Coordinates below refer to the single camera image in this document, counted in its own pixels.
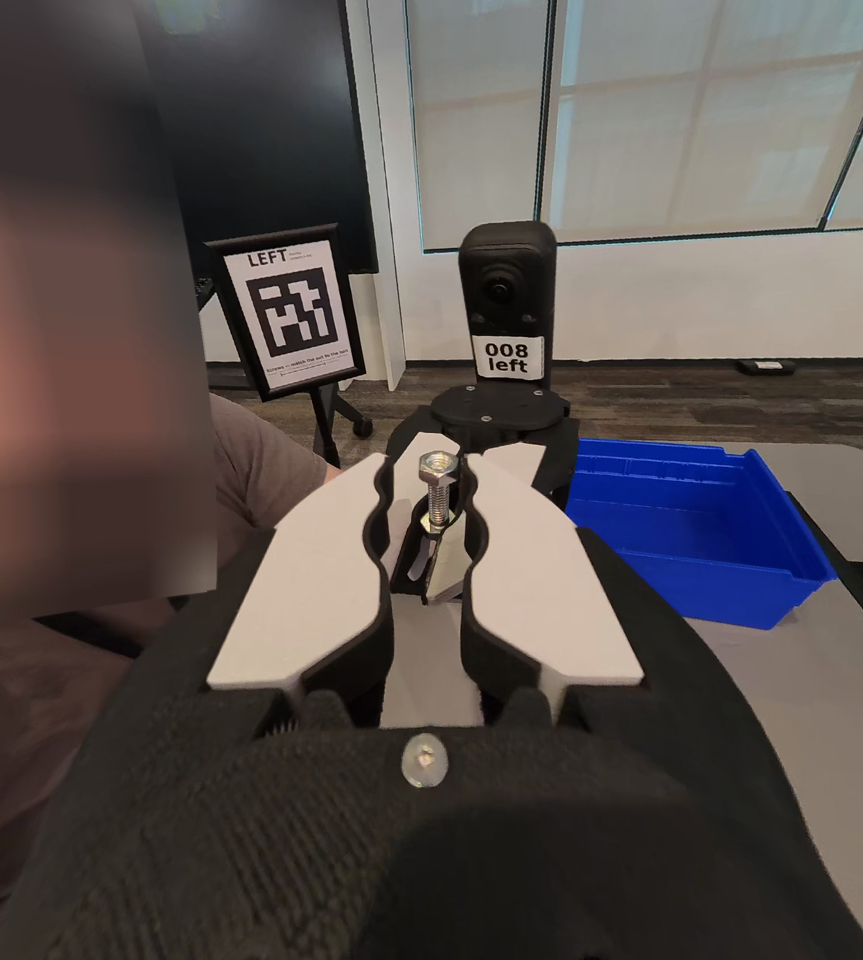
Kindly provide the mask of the black desk chair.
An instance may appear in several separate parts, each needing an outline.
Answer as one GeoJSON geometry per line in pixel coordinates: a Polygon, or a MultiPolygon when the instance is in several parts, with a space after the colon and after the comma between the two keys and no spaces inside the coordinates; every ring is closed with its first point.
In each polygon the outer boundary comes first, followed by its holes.
{"type": "Polygon", "coordinates": [[[67,638],[126,659],[136,660],[145,650],[145,645],[131,631],[84,611],[54,613],[35,617],[33,621],[67,638]]]}

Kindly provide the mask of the short thick steel bolt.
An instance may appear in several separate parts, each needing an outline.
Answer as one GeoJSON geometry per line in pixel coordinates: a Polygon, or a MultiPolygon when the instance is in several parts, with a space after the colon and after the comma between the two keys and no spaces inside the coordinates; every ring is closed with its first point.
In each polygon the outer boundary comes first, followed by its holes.
{"type": "Polygon", "coordinates": [[[455,520],[451,510],[451,485],[435,486],[428,484],[426,510],[420,524],[426,536],[432,541],[440,540],[455,520]]]}

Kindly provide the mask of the large black wall display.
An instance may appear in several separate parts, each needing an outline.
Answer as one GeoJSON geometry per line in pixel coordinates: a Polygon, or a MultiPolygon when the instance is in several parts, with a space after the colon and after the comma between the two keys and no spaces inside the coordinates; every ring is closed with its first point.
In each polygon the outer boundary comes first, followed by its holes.
{"type": "Polygon", "coordinates": [[[378,259],[345,2],[135,2],[197,279],[206,242],[336,224],[378,259]]]}

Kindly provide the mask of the blue plastic bin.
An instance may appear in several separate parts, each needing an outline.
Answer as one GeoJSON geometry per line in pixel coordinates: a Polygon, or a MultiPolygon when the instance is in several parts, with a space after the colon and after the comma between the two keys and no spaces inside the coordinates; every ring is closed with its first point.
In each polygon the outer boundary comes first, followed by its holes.
{"type": "Polygon", "coordinates": [[[838,579],[753,449],[581,438],[566,514],[683,618],[771,630],[838,579]]]}

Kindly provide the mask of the black framed marker sign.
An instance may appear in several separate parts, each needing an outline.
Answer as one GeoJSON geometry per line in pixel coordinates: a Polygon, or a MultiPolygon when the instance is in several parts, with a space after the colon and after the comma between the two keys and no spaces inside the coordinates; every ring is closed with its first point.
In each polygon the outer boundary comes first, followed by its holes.
{"type": "Polygon", "coordinates": [[[366,373],[336,223],[205,248],[239,359],[263,402],[366,373]]]}

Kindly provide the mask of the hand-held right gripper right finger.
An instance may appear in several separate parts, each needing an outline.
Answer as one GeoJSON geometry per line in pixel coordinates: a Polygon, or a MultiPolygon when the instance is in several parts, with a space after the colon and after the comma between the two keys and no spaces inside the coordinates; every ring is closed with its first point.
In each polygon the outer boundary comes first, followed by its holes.
{"type": "Polygon", "coordinates": [[[502,703],[521,688],[562,703],[575,687],[638,687],[644,669],[574,522],[483,454],[467,456],[462,479],[468,677],[502,703]]]}

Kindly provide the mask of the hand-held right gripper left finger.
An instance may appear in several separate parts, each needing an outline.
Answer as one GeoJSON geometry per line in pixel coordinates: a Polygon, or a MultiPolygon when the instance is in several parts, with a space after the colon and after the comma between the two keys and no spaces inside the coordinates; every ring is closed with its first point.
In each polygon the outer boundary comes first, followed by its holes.
{"type": "Polygon", "coordinates": [[[294,507],[275,528],[209,670],[210,690],[315,690],[353,701],[394,653],[389,576],[393,466],[374,453],[294,507]]]}

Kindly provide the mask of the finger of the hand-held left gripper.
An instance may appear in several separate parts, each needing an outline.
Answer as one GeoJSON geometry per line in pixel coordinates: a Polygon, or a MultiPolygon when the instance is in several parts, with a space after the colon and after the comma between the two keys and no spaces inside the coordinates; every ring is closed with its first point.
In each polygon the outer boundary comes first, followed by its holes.
{"type": "MultiPolygon", "coordinates": [[[[544,445],[518,441],[490,448],[483,457],[525,485],[532,486],[545,452],[544,445]]],[[[442,534],[433,556],[429,558],[424,587],[425,605],[451,602],[462,593],[465,573],[472,564],[465,549],[465,527],[466,516],[462,512],[442,534]]]]}
{"type": "Polygon", "coordinates": [[[422,470],[423,459],[442,453],[458,459],[459,445],[442,434],[419,432],[393,466],[393,499],[388,509],[388,577],[393,594],[429,601],[444,528],[428,529],[429,494],[435,481],[422,470]]]}

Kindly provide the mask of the black wheeled sign stand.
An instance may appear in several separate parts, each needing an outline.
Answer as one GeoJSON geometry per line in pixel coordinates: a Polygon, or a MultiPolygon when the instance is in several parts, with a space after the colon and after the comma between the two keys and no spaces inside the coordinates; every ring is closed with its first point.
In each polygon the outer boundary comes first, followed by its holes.
{"type": "Polygon", "coordinates": [[[342,468],[342,462],[333,434],[335,416],[339,415],[351,424],[353,436],[356,438],[368,439],[374,429],[373,420],[346,400],[340,387],[341,383],[335,381],[315,386],[307,392],[316,427],[313,450],[336,470],[342,468]]]}

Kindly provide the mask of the white framed glass partition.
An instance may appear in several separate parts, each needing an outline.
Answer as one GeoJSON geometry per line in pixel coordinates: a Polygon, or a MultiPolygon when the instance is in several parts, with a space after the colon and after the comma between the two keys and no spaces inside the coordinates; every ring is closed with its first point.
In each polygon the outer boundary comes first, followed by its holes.
{"type": "Polygon", "coordinates": [[[863,1],[402,6],[424,253],[863,230],[863,1]]]}

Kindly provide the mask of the person's grey shirt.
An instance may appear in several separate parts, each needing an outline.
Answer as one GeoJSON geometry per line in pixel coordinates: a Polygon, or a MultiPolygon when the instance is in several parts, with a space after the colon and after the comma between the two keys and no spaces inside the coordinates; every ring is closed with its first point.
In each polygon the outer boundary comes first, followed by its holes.
{"type": "MultiPolygon", "coordinates": [[[[209,404],[222,567],[253,532],[273,529],[341,470],[242,405],[214,393],[209,404]]],[[[177,605],[177,598],[161,598],[83,613],[146,646],[177,605]]],[[[0,908],[50,798],[129,664],[33,620],[0,626],[0,908]]]]}

